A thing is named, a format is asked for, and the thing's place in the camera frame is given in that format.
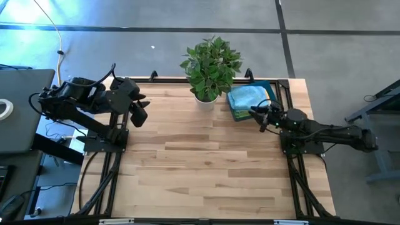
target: potted plant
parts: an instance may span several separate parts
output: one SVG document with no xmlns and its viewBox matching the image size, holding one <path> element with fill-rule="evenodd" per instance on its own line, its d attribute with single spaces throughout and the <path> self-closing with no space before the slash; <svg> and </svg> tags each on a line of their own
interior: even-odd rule
<svg viewBox="0 0 400 225">
<path fill-rule="evenodd" d="M 216 39 L 203 39 L 194 49 L 187 48 L 188 59 L 180 65 L 185 69 L 199 108 L 212 110 L 222 92 L 231 90 L 235 73 L 242 65 L 240 52 L 231 50 L 229 42 Z"/>
</svg>

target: wood grain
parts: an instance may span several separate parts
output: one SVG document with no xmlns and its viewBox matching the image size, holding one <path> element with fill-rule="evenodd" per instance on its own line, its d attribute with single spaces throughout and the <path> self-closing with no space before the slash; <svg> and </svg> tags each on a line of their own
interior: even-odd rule
<svg viewBox="0 0 400 225">
<path fill-rule="evenodd" d="M 313 118 L 305 80 L 289 83 L 294 107 Z M 139 87 L 151 101 L 149 117 L 143 127 L 127 126 L 113 217 L 295 218 L 288 165 L 276 135 L 260 133 L 253 120 L 234 122 L 225 95 L 213 111 L 200 112 L 188 84 Z M 107 123 L 109 115 L 95 118 Z M 79 187 L 84 203 L 99 184 L 103 160 L 99 153 Z M 334 214 L 323 162 L 308 155 L 304 161 L 310 188 Z M 77 196 L 72 212 L 78 210 Z"/>
</svg>

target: stack of cloths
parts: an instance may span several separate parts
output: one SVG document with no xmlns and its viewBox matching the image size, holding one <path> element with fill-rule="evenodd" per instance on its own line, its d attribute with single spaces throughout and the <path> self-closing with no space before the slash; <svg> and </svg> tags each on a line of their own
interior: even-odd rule
<svg viewBox="0 0 400 225">
<path fill-rule="evenodd" d="M 232 87 L 227 93 L 227 103 L 231 109 L 233 119 L 242 121 L 251 119 L 249 110 L 251 106 L 257 106 L 261 101 L 276 100 L 275 94 L 268 81 L 254 82 L 240 87 Z M 267 106 L 270 101 L 264 101 L 260 106 Z"/>
<path fill-rule="evenodd" d="M 250 110 L 251 106 L 267 106 L 268 92 L 261 86 L 233 87 L 227 94 L 233 110 Z"/>
</svg>

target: black desk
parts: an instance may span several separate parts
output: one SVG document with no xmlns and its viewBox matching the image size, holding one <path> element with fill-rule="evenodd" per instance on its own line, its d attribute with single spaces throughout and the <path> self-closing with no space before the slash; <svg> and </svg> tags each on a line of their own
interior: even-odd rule
<svg viewBox="0 0 400 225">
<path fill-rule="evenodd" d="M 6 192 L 2 197 L 3 201 L 13 195 L 21 194 L 25 191 L 34 189 L 36 176 L 38 175 L 40 164 L 43 158 L 41 151 L 28 151 L 18 154 L 8 154 L 0 156 L 1 165 L 13 165 L 11 179 L 6 186 Z M 16 220 L 24 219 L 31 194 L 24 194 L 25 202 L 22 209 L 16 216 Z"/>
<path fill-rule="evenodd" d="M 31 109 L 28 97 L 33 92 L 42 91 L 45 86 L 49 87 L 54 73 L 52 69 L 0 71 L 0 98 L 14 104 L 11 115 L 0 121 L 0 165 L 14 166 L 1 202 L 35 188 L 43 152 L 30 150 L 41 116 Z M 25 203 L 17 220 L 24 219 L 31 193 L 24 197 Z"/>
</svg>

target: tape roll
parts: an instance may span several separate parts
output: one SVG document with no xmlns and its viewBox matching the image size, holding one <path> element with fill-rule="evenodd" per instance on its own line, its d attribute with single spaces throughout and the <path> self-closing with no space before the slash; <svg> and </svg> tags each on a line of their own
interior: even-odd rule
<svg viewBox="0 0 400 225">
<path fill-rule="evenodd" d="M 8 101 L 7 99 L 0 99 L 0 105 L 5 104 L 6 105 L 6 110 L 0 114 L 0 121 L 3 119 L 6 119 L 14 109 L 14 105 L 12 104 L 11 101 Z"/>
</svg>

